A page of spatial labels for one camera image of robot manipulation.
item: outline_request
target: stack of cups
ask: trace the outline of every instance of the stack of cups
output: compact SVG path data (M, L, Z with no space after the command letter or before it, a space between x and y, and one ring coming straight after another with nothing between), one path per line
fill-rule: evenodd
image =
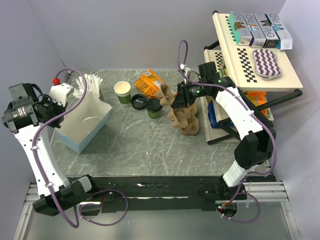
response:
M131 99L131 85L127 81L119 81L114 85L114 92L118 96L120 103L128 104Z

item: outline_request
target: marble-patterned surface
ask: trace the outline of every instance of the marble-patterned surface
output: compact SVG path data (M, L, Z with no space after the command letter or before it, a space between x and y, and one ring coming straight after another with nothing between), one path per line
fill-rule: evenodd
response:
M198 119L200 131L196 136L183 135L167 119L168 107L161 117L153 120L146 110L123 105L114 93L119 81L131 84L131 96L139 91L134 86L144 70L84 70L103 78L101 90L105 101L112 105L106 125L81 154L76 154L54 136L52 148L59 167L67 176L220 176L234 161L237 143L207 145L200 101ZM182 77L177 71L155 71L172 89ZM76 86L71 74L71 84ZM77 99L71 97L72 105Z

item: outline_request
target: black plastic lid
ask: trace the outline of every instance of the black plastic lid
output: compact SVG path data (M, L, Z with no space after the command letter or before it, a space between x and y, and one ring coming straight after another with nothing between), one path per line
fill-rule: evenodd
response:
M158 98L149 98L145 103L145 107L151 113L157 113L162 109Z
M137 110L143 110L146 108L147 98L143 94L136 94L131 98L131 105Z

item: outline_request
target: checkered pattern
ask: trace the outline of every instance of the checkered pattern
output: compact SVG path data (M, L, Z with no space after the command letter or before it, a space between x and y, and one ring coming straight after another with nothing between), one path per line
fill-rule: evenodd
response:
M233 34L232 30L231 30L231 26L230 26L230 23L229 23L228 16L225 16L225 20L226 20L226 23L228 24L228 27L229 27L229 30L230 30L230 33L231 33L231 37L232 37L233 41L235 42L236 40L235 40L234 34Z
M248 83L257 83L255 72L250 64L247 50L245 48L237 48L240 63L243 68L244 76Z
M220 70L220 64L222 64L223 57L222 57L222 52L215 52L215 62L216 62L216 69L219 71Z

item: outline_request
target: gray box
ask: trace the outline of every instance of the gray box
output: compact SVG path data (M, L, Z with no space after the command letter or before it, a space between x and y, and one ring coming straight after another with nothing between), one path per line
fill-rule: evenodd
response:
M252 35L242 13L239 11L232 11L230 12L228 20L236 44L239 46L249 46Z
M279 38L279 42L276 45L277 49L280 50L290 50L292 49L293 40L286 29L285 25L280 21L280 18L277 14L274 13L266 13L266 17L268 18L269 22L271 23L271 27L277 34Z
M275 48L279 42L279 38L276 32L274 31L274 29L272 28L272 26L270 26L270 23L267 17L265 16L265 14L264 13L254 14L254 17L258 22L266 38L264 48Z
M250 47L252 48L263 48L266 43L266 37L264 32L261 30L253 13L243 13L244 20L251 32L252 40Z

